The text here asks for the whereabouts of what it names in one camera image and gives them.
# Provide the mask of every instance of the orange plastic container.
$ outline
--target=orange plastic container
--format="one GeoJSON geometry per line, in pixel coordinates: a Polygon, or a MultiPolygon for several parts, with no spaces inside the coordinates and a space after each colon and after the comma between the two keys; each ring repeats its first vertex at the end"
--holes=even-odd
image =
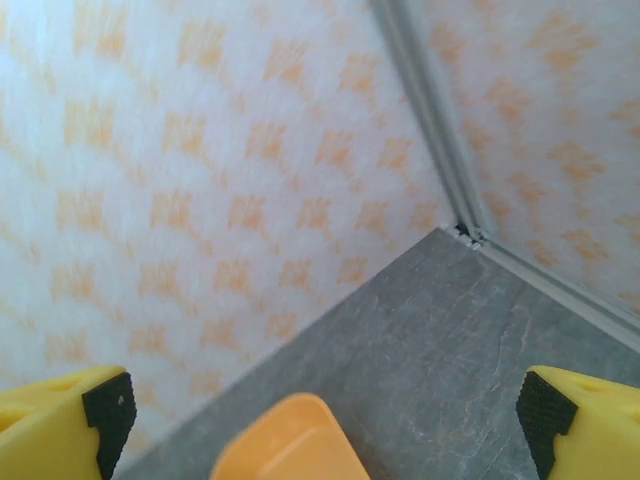
{"type": "Polygon", "coordinates": [[[281,400],[222,452],[210,480],[370,480],[319,397],[281,400]]]}

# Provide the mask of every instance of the yellow object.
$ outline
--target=yellow object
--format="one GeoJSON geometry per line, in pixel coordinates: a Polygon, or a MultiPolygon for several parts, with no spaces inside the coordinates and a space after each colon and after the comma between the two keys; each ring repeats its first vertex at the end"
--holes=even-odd
{"type": "Polygon", "coordinates": [[[298,393],[227,446],[211,480],[369,480],[329,407],[298,393]]]}
{"type": "Polygon", "coordinates": [[[551,462],[545,480],[640,478],[640,389],[536,366],[520,397],[518,415],[539,474],[551,462]],[[549,437],[552,458],[543,458],[545,428],[563,421],[568,431],[549,437]]]}
{"type": "Polygon", "coordinates": [[[0,393],[0,478],[7,480],[103,480],[120,452],[108,451],[107,440],[121,443],[121,415],[133,424],[135,405],[130,377],[122,367],[96,367],[0,393]],[[91,419],[91,405],[94,417],[91,419]],[[115,420],[114,426],[101,429],[115,420]],[[98,424],[89,427],[89,423],[98,424]],[[98,459],[102,449],[102,458],[98,459]]]}

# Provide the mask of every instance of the patterned wallpaper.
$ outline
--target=patterned wallpaper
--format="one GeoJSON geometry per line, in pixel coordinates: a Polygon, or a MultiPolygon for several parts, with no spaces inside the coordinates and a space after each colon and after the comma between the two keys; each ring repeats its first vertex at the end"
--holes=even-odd
{"type": "Polygon", "coordinates": [[[452,221],[364,1],[0,0],[0,389],[132,372],[126,458],[452,221]]]}
{"type": "Polygon", "coordinates": [[[406,3],[494,235],[640,315],[637,0],[406,3]]]}

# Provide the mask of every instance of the orange pattern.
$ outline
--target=orange pattern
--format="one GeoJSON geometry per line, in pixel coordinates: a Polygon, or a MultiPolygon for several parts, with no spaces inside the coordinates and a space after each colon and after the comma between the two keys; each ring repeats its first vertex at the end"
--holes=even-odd
{"type": "Polygon", "coordinates": [[[58,209],[56,222],[58,230],[65,230],[77,226],[85,232],[102,234],[114,243],[129,258],[133,257],[133,247],[116,238],[109,226],[102,218],[102,202],[104,191],[89,192],[86,189],[79,195],[72,192],[58,192],[58,209]]]}
{"type": "Polygon", "coordinates": [[[87,332],[82,330],[65,335],[47,335],[45,358],[49,363],[92,364],[87,351],[87,332]]]}
{"type": "Polygon", "coordinates": [[[106,304],[95,286],[96,266],[93,264],[74,264],[70,266],[53,267],[51,275],[51,298],[57,303],[63,298],[78,303],[92,304],[101,310],[104,315],[122,323],[124,317],[118,309],[113,309],[106,304]]]}
{"type": "Polygon", "coordinates": [[[0,389],[125,365],[120,468],[452,222],[365,0],[28,3],[0,0],[0,389]]]}
{"type": "Polygon", "coordinates": [[[138,295],[155,295],[171,300],[182,308],[187,315],[198,315],[198,306],[190,302],[180,292],[178,281],[178,265],[160,263],[158,265],[142,265],[138,295]]]}
{"type": "Polygon", "coordinates": [[[453,3],[406,6],[441,60],[430,66],[470,147],[487,236],[637,313],[637,5],[617,5],[614,26],[595,0],[453,3]]]}
{"type": "Polygon", "coordinates": [[[555,148],[549,153],[549,158],[558,162],[569,177],[576,197],[576,216],[586,218],[589,214],[585,206],[587,189],[595,174],[605,173],[607,167],[595,155],[571,140],[555,148]]]}
{"type": "Polygon", "coordinates": [[[531,230],[540,232],[544,230],[539,202],[548,195],[548,192],[542,188],[540,182],[531,176],[529,172],[520,171],[509,177],[509,183],[518,189],[518,193],[526,203],[527,212],[529,214],[529,224],[531,230]]]}
{"type": "Polygon", "coordinates": [[[186,364],[174,356],[165,339],[166,325],[150,325],[147,328],[134,328],[129,339],[129,353],[131,355],[146,354],[164,357],[179,370],[185,370],[186,364]]]}
{"type": "Polygon", "coordinates": [[[207,322],[200,336],[200,346],[222,347],[236,353],[242,360],[251,360],[251,354],[246,352],[236,339],[236,320],[233,318],[222,318],[215,322],[207,322]]]}
{"type": "Polygon", "coordinates": [[[191,193],[154,193],[151,228],[167,226],[186,233],[205,255],[213,255],[212,243],[204,238],[190,219],[191,193]]]}
{"type": "Polygon", "coordinates": [[[351,190],[359,192],[362,186],[360,181],[355,178],[355,172],[351,164],[353,152],[350,143],[352,140],[352,133],[326,132],[318,148],[316,164],[326,163],[342,170],[349,181],[351,190]]]}
{"type": "Polygon", "coordinates": [[[407,193],[414,195],[420,191],[420,187],[411,179],[411,174],[409,173],[411,143],[408,138],[388,138],[380,155],[378,167],[388,168],[402,178],[407,193]]]}
{"type": "Polygon", "coordinates": [[[298,316],[295,313],[271,315],[264,334],[265,339],[291,340],[296,333],[297,319],[298,316]]]}

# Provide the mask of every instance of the gray floor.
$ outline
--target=gray floor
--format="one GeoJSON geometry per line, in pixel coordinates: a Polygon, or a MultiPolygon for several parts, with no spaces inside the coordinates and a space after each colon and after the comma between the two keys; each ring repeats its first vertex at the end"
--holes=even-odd
{"type": "Polygon", "coordinates": [[[283,396],[322,396],[372,480],[536,479],[515,414],[527,367],[640,386],[640,356],[436,231],[121,477],[206,479],[283,396]]]}

